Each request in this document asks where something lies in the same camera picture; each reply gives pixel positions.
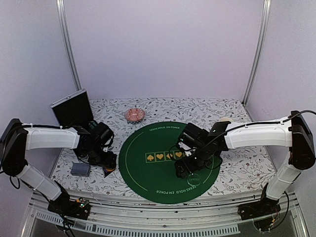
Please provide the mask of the clear acrylic dealer button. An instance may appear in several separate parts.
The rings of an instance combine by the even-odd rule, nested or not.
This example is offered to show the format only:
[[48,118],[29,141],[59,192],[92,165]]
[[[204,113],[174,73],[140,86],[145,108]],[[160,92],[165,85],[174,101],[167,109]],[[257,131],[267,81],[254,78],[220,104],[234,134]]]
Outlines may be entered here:
[[197,173],[191,173],[187,177],[187,183],[190,186],[199,186],[201,184],[201,177]]

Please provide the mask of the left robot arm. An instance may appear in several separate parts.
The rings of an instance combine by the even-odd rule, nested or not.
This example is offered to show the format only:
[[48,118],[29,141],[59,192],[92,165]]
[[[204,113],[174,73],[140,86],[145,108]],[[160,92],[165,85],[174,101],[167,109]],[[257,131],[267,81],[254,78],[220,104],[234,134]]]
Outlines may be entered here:
[[0,138],[0,167],[9,177],[16,177],[30,188],[41,193],[49,202],[48,209],[63,215],[75,214],[88,207],[82,200],[71,200],[68,192],[58,182],[33,166],[35,155],[55,155],[58,150],[73,150],[78,158],[87,158],[89,165],[100,166],[113,171],[117,156],[106,151],[114,138],[114,133],[103,123],[93,129],[80,125],[53,126],[22,123],[13,118]]

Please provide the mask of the blue playing card deck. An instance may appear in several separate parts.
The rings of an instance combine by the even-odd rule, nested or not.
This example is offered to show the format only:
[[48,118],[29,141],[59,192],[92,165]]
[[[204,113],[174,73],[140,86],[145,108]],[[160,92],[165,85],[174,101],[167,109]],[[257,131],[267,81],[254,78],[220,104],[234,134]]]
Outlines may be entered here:
[[90,174],[90,165],[86,163],[74,163],[70,173],[73,176],[88,177]]

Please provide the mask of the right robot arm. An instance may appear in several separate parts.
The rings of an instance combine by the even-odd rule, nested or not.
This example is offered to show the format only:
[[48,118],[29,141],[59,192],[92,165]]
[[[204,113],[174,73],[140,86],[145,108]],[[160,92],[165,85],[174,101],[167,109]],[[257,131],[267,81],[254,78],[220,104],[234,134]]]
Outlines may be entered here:
[[240,215],[266,215],[279,211],[279,199],[302,171],[316,163],[314,138],[303,114],[315,114],[311,110],[291,111],[287,117],[257,122],[218,121],[207,131],[188,123],[180,133],[177,148],[185,156],[175,161],[178,178],[206,168],[213,157],[224,151],[246,147],[285,148],[283,162],[276,175],[262,190],[258,201],[238,207]]

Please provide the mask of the aluminium poker chip case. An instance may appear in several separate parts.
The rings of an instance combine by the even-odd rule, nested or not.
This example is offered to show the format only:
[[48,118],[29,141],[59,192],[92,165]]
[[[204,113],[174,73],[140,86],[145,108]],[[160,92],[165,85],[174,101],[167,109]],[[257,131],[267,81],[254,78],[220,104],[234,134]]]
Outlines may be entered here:
[[94,121],[86,89],[76,91],[51,104],[61,126],[83,125]]

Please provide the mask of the right arm base controller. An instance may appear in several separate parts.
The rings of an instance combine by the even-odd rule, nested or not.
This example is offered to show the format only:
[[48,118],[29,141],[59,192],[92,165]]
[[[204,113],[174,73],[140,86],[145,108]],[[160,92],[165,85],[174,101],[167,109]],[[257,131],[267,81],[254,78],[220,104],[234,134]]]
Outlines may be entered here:
[[253,222],[255,228],[261,232],[268,232],[274,226],[280,211],[278,203],[268,204],[256,201],[239,205],[237,213],[242,220],[259,218]]

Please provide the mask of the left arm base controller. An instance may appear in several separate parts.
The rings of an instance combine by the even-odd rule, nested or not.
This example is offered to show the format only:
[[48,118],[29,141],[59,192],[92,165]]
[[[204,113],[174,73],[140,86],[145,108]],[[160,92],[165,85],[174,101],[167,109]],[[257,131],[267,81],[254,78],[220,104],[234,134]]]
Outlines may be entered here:
[[91,206],[88,200],[81,197],[76,200],[70,200],[69,197],[59,197],[56,200],[51,200],[47,209],[61,216],[87,220]]

